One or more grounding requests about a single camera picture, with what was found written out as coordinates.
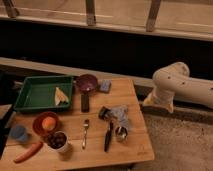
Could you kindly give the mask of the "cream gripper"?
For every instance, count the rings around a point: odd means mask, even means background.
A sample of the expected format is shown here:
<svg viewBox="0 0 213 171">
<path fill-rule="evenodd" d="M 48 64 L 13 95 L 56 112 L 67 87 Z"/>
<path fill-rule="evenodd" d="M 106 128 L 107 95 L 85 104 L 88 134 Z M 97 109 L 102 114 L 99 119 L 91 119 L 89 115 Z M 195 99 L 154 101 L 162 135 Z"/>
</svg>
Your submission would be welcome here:
<svg viewBox="0 0 213 171">
<path fill-rule="evenodd" d="M 169 113 L 174 112 L 174 94 L 165 94 L 152 91 L 143 101 L 143 106 L 152 106 L 166 109 Z"/>
</svg>

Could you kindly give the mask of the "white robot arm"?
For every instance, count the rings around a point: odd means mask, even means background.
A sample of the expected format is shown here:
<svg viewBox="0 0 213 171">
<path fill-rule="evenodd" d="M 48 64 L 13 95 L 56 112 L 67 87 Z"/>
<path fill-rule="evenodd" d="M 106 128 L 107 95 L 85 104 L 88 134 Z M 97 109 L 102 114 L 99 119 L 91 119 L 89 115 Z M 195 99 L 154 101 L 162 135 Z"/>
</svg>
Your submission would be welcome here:
<svg viewBox="0 0 213 171">
<path fill-rule="evenodd" d="M 156 70 L 152 79 L 154 88 L 143 101 L 144 106 L 161 107 L 172 113 L 174 96 L 178 94 L 213 109 L 213 81 L 192 78 L 184 62 Z"/>
</svg>

